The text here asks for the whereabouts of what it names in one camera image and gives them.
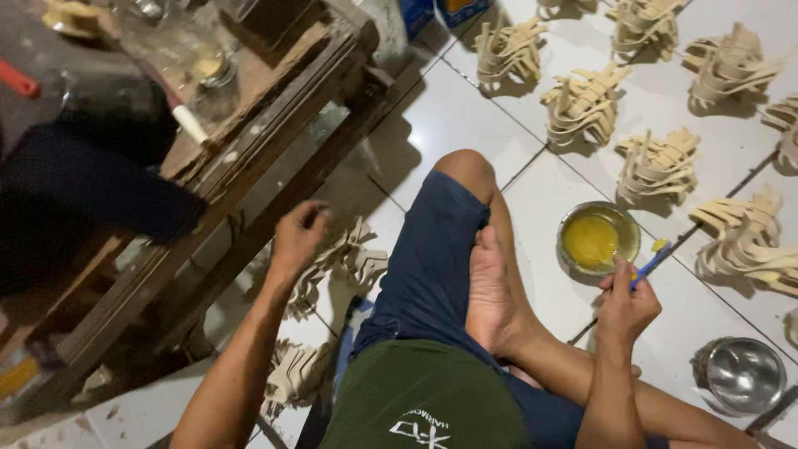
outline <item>empty metal bowl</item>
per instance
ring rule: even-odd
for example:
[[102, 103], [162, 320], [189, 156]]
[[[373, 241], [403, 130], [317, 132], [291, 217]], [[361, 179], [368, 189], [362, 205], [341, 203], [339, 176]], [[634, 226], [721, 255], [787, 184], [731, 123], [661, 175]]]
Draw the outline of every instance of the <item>empty metal bowl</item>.
[[629, 213], [608, 201], [590, 201], [571, 209], [559, 222], [557, 231], [557, 251], [568, 266], [588, 276], [604, 277], [614, 271], [612, 262], [597, 267], [583, 267], [578, 264], [563, 245], [563, 234], [568, 225], [577, 218], [598, 217], [618, 233], [618, 250], [615, 252], [625, 260], [632, 261], [640, 252], [640, 227]]
[[709, 390], [726, 407], [760, 414], [773, 408], [787, 375], [779, 356], [766, 344], [732, 338], [717, 345], [706, 367]]

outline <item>navy blue shorts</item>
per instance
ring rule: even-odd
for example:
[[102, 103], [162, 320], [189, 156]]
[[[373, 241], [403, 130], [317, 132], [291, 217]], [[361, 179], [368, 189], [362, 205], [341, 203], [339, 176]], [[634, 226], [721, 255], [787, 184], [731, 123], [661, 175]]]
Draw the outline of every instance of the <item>navy blue shorts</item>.
[[[533, 447], [574, 447], [584, 407], [507, 373], [465, 331], [468, 261], [476, 231], [490, 209], [448, 175], [433, 170], [421, 186], [381, 281], [374, 311], [354, 343], [352, 356], [383, 340], [434, 340], [473, 354], [493, 368], [523, 414]], [[650, 439], [650, 448], [667, 448]]]

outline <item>man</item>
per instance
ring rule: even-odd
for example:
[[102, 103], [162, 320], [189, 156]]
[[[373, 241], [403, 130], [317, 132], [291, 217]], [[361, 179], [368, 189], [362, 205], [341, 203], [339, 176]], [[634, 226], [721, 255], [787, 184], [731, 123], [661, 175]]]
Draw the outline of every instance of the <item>man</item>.
[[[306, 201], [280, 221], [263, 290], [194, 394], [173, 447], [246, 445], [289, 292], [328, 219], [323, 203]], [[616, 260], [600, 284], [590, 355], [537, 320], [514, 248], [490, 164], [472, 150], [441, 158], [405, 215], [321, 447], [757, 447], [632, 376], [634, 341], [661, 308], [645, 279], [629, 292], [631, 264]]]

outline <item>white floor tile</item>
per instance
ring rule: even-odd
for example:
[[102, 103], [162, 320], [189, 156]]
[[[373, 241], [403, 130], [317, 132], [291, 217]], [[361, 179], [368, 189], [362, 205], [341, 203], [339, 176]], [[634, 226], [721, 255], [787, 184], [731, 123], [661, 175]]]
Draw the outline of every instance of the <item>white floor tile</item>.
[[107, 448], [141, 449], [174, 430], [213, 359], [205, 359], [85, 414]]
[[[795, 50], [798, 44], [798, 2], [794, 0], [695, 0], [679, 16], [679, 34], [684, 49], [697, 38], [711, 38], [731, 33], [734, 22], [742, 22], [757, 33], [766, 58], [777, 57]], [[774, 80], [766, 94], [769, 101], [781, 101], [788, 93], [796, 92], [798, 58], [788, 59], [787, 69]]]
[[371, 133], [374, 179], [404, 209], [447, 153], [474, 149], [507, 184], [542, 146], [444, 62], [437, 62]]
[[[582, 12], [569, 2], [564, 5], [570, 11], [566, 18], [541, 22], [548, 31], [540, 35], [546, 43], [539, 49], [539, 82], [525, 85], [506, 80], [502, 88], [492, 95], [497, 105], [541, 141], [546, 140], [547, 110], [540, 103], [540, 95], [557, 84], [554, 76], [567, 76], [573, 69], [601, 71], [610, 60], [612, 51], [610, 37], [615, 22], [604, 15], [609, 9], [607, 4], [600, 2], [596, 13]], [[476, 86], [477, 62], [473, 44], [474, 38], [482, 30], [482, 23], [490, 22], [495, 27], [498, 17], [503, 14], [507, 19], [505, 24], [518, 24], [531, 19], [537, 11], [536, 2], [529, 0], [505, 0], [496, 3], [474, 22], [460, 42], [444, 54], [444, 60]]]
[[[339, 221], [350, 223], [354, 217], [361, 216], [377, 236], [366, 242], [369, 249], [386, 251], [389, 256], [399, 238], [405, 223], [405, 212], [391, 201], [371, 181], [365, 172], [368, 170], [368, 157], [363, 153], [353, 153], [342, 162], [325, 181], [314, 197], [330, 202], [334, 215]], [[318, 285], [319, 300], [316, 313], [337, 335], [344, 326], [346, 309], [356, 295], [364, 295], [351, 287], [344, 276], [331, 273]], [[365, 294], [371, 302], [380, 292], [379, 282]]]
[[[570, 278], [554, 264], [555, 236], [559, 221], [579, 203], [602, 200], [602, 195], [556, 156], [542, 153], [510, 185], [505, 196], [516, 230], [516, 254], [521, 276], [535, 313], [557, 338], [574, 337], [594, 315], [592, 303], [598, 288]], [[654, 242], [642, 234], [643, 266], [653, 253]], [[634, 349], [634, 362], [643, 370], [642, 379], [711, 411], [694, 391], [689, 360], [710, 340], [722, 336], [765, 338], [750, 324], [673, 259], [663, 262], [651, 278], [663, 306], [662, 314], [646, 329]], [[580, 342], [580, 346], [589, 346]], [[790, 382], [798, 380], [798, 365], [784, 358]], [[743, 427], [751, 419], [727, 419]]]
[[104, 449], [83, 413], [35, 431], [2, 449]]
[[[778, 189], [784, 197], [784, 206], [779, 214], [782, 224], [781, 246], [798, 244], [798, 176], [785, 176], [773, 165], [768, 165], [757, 174], [735, 197], [751, 200], [754, 193], [761, 192], [768, 183]], [[695, 270], [698, 250], [712, 241], [710, 234], [699, 229], [676, 252], [676, 256], [689, 269]], [[798, 361], [798, 350], [784, 338], [784, 316], [798, 307], [795, 298], [777, 292], [761, 290], [746, 279], [710, 280], [710, 287], [729, 305], [735, 308], [754, 326], [759, 328], [772, 342]]]
[[798, 403], [794, 403], [784, 414], [766, 429], [775, 439], [790, 446], [798, 446]]
[[626, 95], [619, 101], [616, 130], [607, 147], [592, 150], [587, 145], [571, 145], [552, 150], [606, 197], [615, 200], [616, 181], [624, 158], [614, 149], [632, 135], [656, 137], [686, 127], [701, 137], [695, 162], [698, 186], [682, 206], [668, 198], [654, 198], [631, 209], [640, 225], [656, 237], [676, 237], [693, 226], [688, 213], [699, 204], [724, 197], [757, 167], [775, 148], [777, 133], [762, 125], [761, 116], [751, 109], [747, 118], [728, 116], [696, 117], [687, 109], [688, 89], [693, 73], [680, 65], [680, 58], [654, 65], [634, 65], [621, 81]]
[[571, 279], [558, 262], [559, 222], [576, 205], [599, 201], [601, 193], [556, 156], [544, 151], [504, 196], [516, 232], [516, 257], [527, 298], [541, 322], [567, 341], [593, 319], [595, 286]]

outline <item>wooden table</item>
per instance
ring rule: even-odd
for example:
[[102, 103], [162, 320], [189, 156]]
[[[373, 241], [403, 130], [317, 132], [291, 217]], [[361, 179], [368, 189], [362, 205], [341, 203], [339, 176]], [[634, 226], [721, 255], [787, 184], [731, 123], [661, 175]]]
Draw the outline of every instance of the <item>wooden table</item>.
[[[63, 367], [15, 398], [2, 417], [18, 423], [55, 410], [80, 391], [82, 381], [102, 362], [122, 332], [142, 313], [158, 292], [172, 281], [178, 269], [194, 254], [216, 226], [255, 182], [288, 149], [328, 101], [342, 98], [350, 114], [322, 143], [316, 153], [254, 219], [222, 260], [207, 274], [188, 300], [170, 304], [179, 311], [160, 316], [158, 332], [142, 342], [136, 358], [156, 356], [179, 344], [203, 319], [215, 298], [235, 279], [252, 257], [273, 237], [278, 219], [310, 195], [370, 131], [396, 101], [392, 80], [367, 66], [377, 45], [377, 31], [362, 12], [347, 0], [331, 3], [324, 33], [304, 54], [292, 56], [292, 69], [280, 74], [265, 94], [247, 105], [218, 133], [218, 154], [208, 154], [179, 137], [164, 163], [164, 175], [204, 198], [209, 206], [191, 235], [168, 247], [150, 245], [119, 273], [113, 285], [56, 348]], [[319, 28], [311, 27], [311, 33]], [[256, 77], [244, 67], [240, 74]], [[51, 309], [67, 304], [82, 282], [107, 266], [126, 239], [110, 240], [85, 272]]]

